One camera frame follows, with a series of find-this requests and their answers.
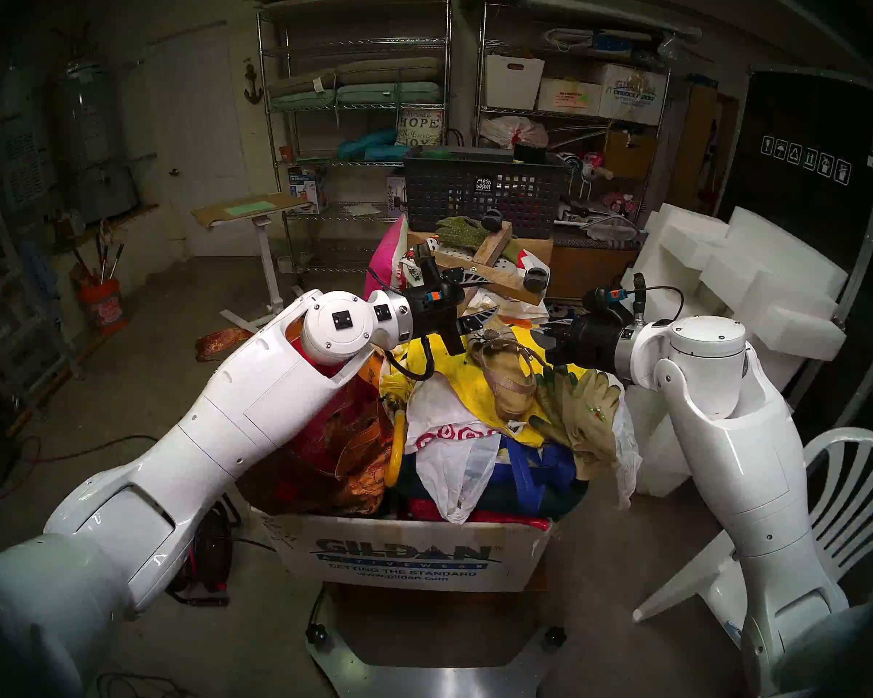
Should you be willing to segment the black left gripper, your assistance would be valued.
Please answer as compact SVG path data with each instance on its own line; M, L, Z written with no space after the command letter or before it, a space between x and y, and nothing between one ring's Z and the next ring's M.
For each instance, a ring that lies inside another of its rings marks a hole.
M416 256L415 263L423 278L420 286L408 289L408 307L412 321L412 339L423 339L436 334L448 354L463 354L465 346L458 328L457 307L465 297L462 286L486 286L490 278L482 276L474 268L457 268L457 283L446 278L438 270L432 256ZM485 328L498 307L481 309L471 314L471 332Z

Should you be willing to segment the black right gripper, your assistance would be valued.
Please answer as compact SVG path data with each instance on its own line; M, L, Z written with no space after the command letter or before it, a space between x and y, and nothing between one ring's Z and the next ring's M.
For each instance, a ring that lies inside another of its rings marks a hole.
M569 379L567 365L613 375L629 374L633 325L580 314L558 322L558 328L534 328L531 337L543 349L558 348L558 364L543 362L543 378Z

